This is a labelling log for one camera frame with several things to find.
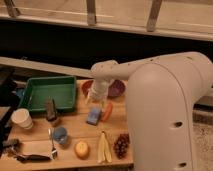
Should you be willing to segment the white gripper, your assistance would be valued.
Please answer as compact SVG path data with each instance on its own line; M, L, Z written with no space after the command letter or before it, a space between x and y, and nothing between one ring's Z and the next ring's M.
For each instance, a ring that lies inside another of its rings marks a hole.
M107 96L110 82L103 79L94 79L86 96L86 103L96 103L103 106Z

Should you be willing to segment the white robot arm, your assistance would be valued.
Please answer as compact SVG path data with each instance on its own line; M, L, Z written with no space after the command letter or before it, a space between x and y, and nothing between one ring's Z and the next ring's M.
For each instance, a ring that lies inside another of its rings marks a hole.
M126 113L135 171L197 171L193 107L213 86L213 62L184 52L92 66L88 98L103 101L125 80Z

